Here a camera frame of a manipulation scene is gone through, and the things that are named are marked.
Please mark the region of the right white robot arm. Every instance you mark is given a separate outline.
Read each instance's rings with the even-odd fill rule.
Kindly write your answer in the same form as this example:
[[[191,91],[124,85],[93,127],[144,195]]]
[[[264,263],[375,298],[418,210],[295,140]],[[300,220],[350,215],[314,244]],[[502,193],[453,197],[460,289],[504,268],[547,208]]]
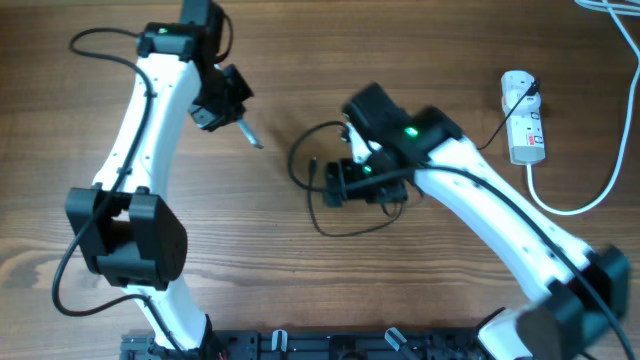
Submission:
[[[377,83],[342,108],[352,157],[363,167],[347,193],[404,179],[454,212],[510,270],[528,298],[478,331],[495,359],[572,359],[607,332],[634,356],[621,327],[630,264],[611,246],[595,252],[532,206],[482,157],[463,130],[428,106],[410,115]]]

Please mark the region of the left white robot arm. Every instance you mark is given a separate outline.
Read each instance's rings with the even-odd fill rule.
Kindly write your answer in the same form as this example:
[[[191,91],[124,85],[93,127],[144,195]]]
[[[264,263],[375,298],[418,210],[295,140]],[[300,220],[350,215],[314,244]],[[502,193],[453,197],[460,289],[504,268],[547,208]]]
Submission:
[[[242,124],[252,90],[226,61],[233,25],[211,0],[185,2],[177,22],[151,22],[135,40],[135,85],[114,145],[92,184],[66,200],[70,250],[143,311],[153,331],[136,353],[222,359],[183,277],[188,239],[167,205],[168,179],[185,119],[208,132]]]

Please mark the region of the blue Galaxy smartphone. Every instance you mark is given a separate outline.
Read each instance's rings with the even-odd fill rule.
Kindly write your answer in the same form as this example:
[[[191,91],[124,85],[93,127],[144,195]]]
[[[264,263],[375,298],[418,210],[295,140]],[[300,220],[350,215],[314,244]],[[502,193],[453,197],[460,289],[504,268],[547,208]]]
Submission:
[[[241,132],[243,133],[243,135],[248,140],[248,142],[254,148],[257,148],[257,149],[263,149],[264,148],[264,145],[262,144],[262,142],[259,140],[257,135],[254,133],[254,131],[251,129],[249,124],[244,119],[239,119],[239,120],[236,121],[236,123],[237,123],[238,127],[240,128]]]

